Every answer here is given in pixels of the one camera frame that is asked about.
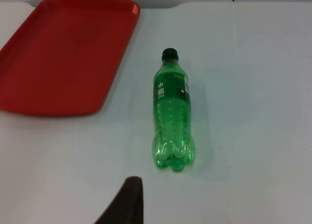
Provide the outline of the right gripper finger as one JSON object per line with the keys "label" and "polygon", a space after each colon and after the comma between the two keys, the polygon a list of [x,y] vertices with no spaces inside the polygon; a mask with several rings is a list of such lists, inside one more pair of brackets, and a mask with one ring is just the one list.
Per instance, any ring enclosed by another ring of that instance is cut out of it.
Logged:
{"label": "right gripper finger", "polygon": [[137,176],[125,179],[96,224],[143,224],[143,183]]}

